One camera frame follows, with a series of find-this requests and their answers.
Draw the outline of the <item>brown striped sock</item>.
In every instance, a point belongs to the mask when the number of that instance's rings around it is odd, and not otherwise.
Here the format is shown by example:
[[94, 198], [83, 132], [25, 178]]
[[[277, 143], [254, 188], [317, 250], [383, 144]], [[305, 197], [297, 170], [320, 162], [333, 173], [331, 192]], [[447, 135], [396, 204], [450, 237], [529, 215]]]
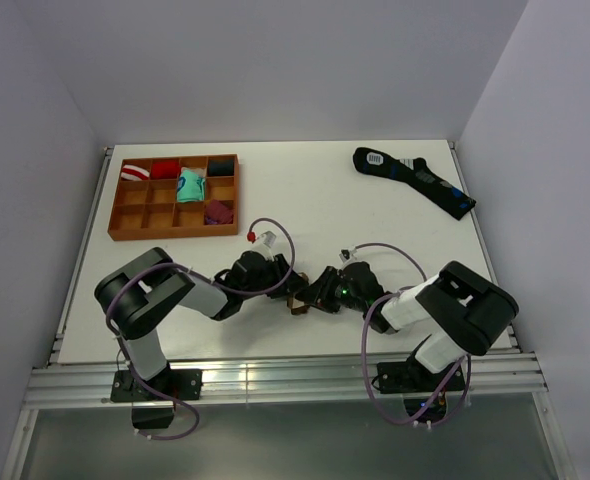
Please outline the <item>brown striped sock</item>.
[[306, 314], [309, 306], [296, 298], [296, 295], [309, 286], [309, 278], [304, 272], [293, 273], [289, 279], [289, 293], [286, 300], [286, 305], [289, 312], [293, 316]]

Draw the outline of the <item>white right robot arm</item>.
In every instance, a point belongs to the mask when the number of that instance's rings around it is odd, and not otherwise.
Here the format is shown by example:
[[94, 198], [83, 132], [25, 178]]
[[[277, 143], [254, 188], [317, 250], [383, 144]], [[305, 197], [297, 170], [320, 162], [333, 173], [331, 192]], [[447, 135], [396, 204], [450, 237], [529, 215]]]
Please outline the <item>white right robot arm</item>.
[[[342, 269], [327, 267], [295, 298], [326, 313], [345, 307], [367, 314], [376, 300], [388, 294], [367, 262], [351, 261]], [[388, 297], [375, 308], [369, 325], [382, 334], [424, 321], [437, 326], [407, 368], [410, 383], [427, 390], [461, 357], [486, 355], [518, 313], [512, 295], [451, 261], [425, 282]]]

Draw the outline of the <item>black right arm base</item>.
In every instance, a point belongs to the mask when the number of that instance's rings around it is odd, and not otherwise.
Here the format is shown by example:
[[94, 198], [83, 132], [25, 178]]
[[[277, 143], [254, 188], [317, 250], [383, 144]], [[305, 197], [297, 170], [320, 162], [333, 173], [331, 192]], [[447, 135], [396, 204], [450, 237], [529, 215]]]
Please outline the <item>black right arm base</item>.
[[424, 408], [415, 422], [433, 427], [444, 423], [467, 400], [471, 384], [470, 358], [466, 358], [465, 366], [463, 363], [456, 361], [448, 364], [444, 371], [431, 373], [411, 358], [380, 362], [371, 386], [383, 395], [420, 394], [417, 398], [403, 399], [405, 413], [413, 417]]

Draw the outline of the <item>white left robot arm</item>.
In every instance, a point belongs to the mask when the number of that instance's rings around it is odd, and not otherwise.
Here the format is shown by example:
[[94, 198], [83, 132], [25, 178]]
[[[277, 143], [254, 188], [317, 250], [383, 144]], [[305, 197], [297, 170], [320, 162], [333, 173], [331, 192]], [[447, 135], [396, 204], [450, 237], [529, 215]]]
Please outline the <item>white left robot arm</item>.
[[307, 277], [292, 271], [282, 254], [248, 250], [210, 282], [179, 269], [165, 250], [154, 247], [102, 279], [94, 297], [124, 342], [136, 371], [134, 388], [147, 399], [158, 399], [181, 389], [157, 334], [157, 326], [175, 307], [222, 321], [256, 292], [282, 299], [307, 285]]

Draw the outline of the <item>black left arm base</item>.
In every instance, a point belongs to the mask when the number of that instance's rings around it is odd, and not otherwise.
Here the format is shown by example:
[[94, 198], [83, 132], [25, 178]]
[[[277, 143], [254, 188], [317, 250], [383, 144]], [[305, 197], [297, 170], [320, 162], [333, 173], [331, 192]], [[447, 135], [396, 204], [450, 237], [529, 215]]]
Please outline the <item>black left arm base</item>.
[[166, 401], [173, 397], [182, 401], [195, 401], [200, 398], [202, 371], [200, 369], [166, 368], [147, 381], [145, 388], [129, 370], [115, 373], [110, 393], [110, 402], [132, 404], [131, 422], [139, 430], [164, 430], [174, 420], [178, 407], [143, 407], [139, 403]]

